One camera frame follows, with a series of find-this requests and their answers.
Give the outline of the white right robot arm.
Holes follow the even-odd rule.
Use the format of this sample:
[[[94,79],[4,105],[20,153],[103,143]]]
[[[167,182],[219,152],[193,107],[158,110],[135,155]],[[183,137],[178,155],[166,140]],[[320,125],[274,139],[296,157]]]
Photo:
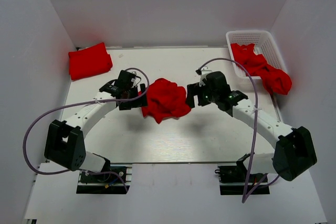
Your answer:
[[[273,147],[274,152],[246,154],[237,162],[238,177],[247,182],[256,174],[278,174],[292,181],[317,163],[309,130],[284,124],[263,110],[257,110],[247,95],[231,90],[220,71],[203,74],[200,81],[187,85],[186,104],[190,108],[211,103],[231,117],[255,129]]]

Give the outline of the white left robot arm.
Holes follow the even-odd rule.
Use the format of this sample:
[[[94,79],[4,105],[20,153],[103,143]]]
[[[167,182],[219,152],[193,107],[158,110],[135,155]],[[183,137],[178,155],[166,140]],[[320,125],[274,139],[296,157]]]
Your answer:
[[[121,71],[116,80],[104,84],[87,104],[69,118],[54,120],[49,125],[44,156],[68,170],[87,170],[101,182],[110,178],[111,162],[98,154],[86,151],[85,137],[89,131],[109,112],[116,108],[130,110],[147,105],[145,84],[136,84],[141,79],[135,72]]]

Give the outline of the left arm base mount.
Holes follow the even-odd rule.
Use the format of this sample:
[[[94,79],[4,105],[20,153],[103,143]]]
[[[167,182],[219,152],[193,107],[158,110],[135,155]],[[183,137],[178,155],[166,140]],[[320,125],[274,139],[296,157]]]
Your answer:
[[[127,189],[130,188],[132,165],[112,164],[110,170],[123,179]],[[80,172],[76,194],[125,195],[126,193],[122,181],[115,174],[90,175],[87,172]]]

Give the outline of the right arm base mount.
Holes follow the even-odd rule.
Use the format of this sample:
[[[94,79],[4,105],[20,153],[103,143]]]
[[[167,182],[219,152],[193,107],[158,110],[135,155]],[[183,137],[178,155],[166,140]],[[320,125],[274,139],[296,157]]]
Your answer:
[[[220,165],[214,173],[219,179],[219,189],[221,196],[242,196],[245,185],[245,175],[236,165]],[[249,192],[259,181],[263,174],[252,174],[249,177],[247,192]],[[265,178],[262,183],[252,192],[252,195],[269,195],[268,178]]]

